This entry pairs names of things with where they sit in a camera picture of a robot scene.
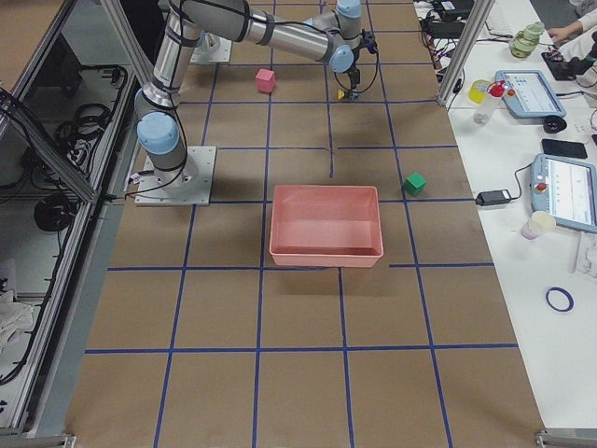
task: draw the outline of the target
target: plastic tray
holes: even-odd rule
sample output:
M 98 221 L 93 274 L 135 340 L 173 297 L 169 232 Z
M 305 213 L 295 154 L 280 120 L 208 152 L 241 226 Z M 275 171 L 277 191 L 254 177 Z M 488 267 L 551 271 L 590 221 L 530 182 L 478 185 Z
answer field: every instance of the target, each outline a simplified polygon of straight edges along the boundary
M 281 266 L 373 266 L 383 255 L 377 189 L 276 186 L 270 253 Z

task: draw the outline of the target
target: power adapter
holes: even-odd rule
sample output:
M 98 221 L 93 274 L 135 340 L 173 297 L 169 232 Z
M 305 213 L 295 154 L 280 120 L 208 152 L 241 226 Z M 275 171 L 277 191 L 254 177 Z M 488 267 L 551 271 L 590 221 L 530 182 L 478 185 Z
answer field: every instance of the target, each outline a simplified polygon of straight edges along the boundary
M 498 205 L 509 203 L 513 200 L 512 195 L 507 189 L 494 189 L 492 191 L 482 191 L 475 198 L 475 204 L 480 206 Z

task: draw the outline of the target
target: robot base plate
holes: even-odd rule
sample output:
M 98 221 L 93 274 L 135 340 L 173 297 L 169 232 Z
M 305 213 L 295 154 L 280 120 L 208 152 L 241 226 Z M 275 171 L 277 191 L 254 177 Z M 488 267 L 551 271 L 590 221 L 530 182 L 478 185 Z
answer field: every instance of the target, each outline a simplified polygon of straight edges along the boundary
M 188 158 L 195 163 L 199 169 L 199 175 L 190 182 L 184 191 L 168 191 L 156 189 L 147 193 L 140 193 L 135 196 L 137 205 L 209 205 L 210 193 L 212 190 L 212 179 L 214 177 L 216 147 L 188 147 Z M 153 170 L 153 163 L 147 157 L 144 170 Z M 155 176 L 148 175 L 141 178 L 139 191 L 158 187 Z
M 229 63 L 232 52 L 232 41 L 220 37 L 220 45 L 215 51 L 206 51 L 198 47 L 190 57 L 189 65 L 209 65 L 211 63 Z

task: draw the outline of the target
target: touchscreen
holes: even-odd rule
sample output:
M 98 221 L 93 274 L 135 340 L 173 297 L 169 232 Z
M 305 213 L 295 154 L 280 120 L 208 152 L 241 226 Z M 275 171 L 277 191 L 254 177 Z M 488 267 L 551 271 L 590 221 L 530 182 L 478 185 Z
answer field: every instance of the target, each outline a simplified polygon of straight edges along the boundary
M 555 217 L 595 224 L 594 198 L 589 168 L 548 159 L 549 210 Z
M 506 80 L 525 112 L 559 111 L 537 73 L 506 73 Z

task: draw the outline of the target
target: pink cube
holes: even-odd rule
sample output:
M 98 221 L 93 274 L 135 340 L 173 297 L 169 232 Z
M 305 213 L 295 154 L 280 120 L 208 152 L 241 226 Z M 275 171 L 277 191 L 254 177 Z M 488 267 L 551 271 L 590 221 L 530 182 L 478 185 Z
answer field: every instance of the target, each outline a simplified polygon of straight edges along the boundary
M 276 87 L 276 74 L 271 70 L 261 68 L 255 76 L 257 90 L 263 93 L 272 93 Z

